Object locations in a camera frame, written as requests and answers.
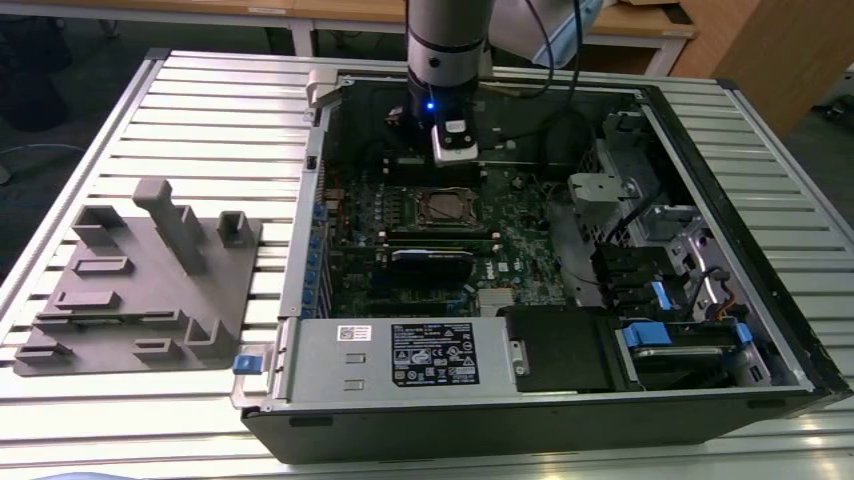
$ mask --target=white sticker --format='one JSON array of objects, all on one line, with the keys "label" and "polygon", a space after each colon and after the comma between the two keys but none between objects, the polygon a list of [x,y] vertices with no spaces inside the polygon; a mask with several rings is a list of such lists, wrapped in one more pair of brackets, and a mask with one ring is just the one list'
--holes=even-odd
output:
[{"label": "white sticker", "polygon": [[369,342],[371,326],[369,325],[339,325],[337,341],[339,342]]},{"label": "white sticker", "polygon": [[249,7],[249,13],[267,13],[269,15],[284,15],[287,10],[284,8],[257,8]]},{"label": "white sticker", "polygon": [[694,36],[694,32],[686,32],[682,30],[664,30],[662,35],[666,37],[684,37],[691,38]]}]

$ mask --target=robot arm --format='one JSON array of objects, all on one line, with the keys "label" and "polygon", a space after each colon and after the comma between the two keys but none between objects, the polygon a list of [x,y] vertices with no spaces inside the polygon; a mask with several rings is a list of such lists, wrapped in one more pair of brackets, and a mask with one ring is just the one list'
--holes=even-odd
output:
[{"label": "robot arm", "polygon": [[477,157],[471,99],[493,0],[409,0],[409,110],[429,130],[436,165]]},{"label": "robot arm", "polygon": [[[578,1],[583,28],[588,28],[602,0]],[[531,7],[544,23],[548,42]],[[471,102],[487,36],[492,45],[539,64],[551,48],[559,68],[578,49],[574,12],[571,0],[529,0],[529,5],[525,0],[408,0],[409,111],[420,129],[429,131],[437,166],[477,157]]]}]

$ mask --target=floor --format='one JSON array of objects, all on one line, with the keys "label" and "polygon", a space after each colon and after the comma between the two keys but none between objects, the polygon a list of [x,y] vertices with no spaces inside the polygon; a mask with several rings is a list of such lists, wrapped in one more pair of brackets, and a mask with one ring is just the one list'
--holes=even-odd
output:
[{"label": "floor", "polygon": [[[320,36],[325,56],[401,60],[403,41],[391,34],[337,34]],[[85,148],[109,114],[121,91],[151,47],[241,53],[292,51],[287,31],[261,28],[184,26],[123,22],[120,36],[106,39],[93,20],[68,20],[65,42],[72,50],[72,66],[53,77],[70,115],[64,124],[41,133],[21,133],[0,120],[0,151],[33,143],[61,143]],[[517,59],[497,57],[496,63],[521,65]],[[812,176],[842,215],[854,219],[854,132],[810,114],[786,139],[792,154]],[[4,155],[0,165],[12,173],[0,186],[0,281],[17,259],[40,220],[64,186],[80,154],[61,149],[26,150]]]}]

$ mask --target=motherboard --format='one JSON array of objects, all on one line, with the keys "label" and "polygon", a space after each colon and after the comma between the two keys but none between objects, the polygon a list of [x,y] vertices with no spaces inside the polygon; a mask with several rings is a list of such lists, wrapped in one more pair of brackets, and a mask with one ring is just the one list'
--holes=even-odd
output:
[{"label": "motherboard", "polygon": [[546,220],[559,185],[513,168],[483,167],[475,177],[465,187],[424,187],[381,172],[332,172],[333,316],[465,317],[566,304]]}]

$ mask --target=metal bracket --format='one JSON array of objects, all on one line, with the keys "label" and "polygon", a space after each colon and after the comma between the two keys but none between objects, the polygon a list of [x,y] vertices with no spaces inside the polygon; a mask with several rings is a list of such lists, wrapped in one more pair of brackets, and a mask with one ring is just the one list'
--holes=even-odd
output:
[{"label": "metal bracket", "polygon": [[236,408],[245,408],[260,405],[269,389],[260,388],[259,385],[268,385],[268,376],[273,375],[273,355],[275,344],[244,345],[240,347],[239,355],[257,355],[263,357],[261,375],[235,375],[235,383],[231,388],[231,405]]},{"label": "metal bracket", "polygon": [[337,99],[337,69],[317,67],[308,72],[305,97],[311,108],[320,108]]},{"label": "metal bracket", "polygon": [[512,365],[512,373],[516,377],[531,373],[528,358],[524,353],[524,343],[520,340],[509,341],[509,363]]}]

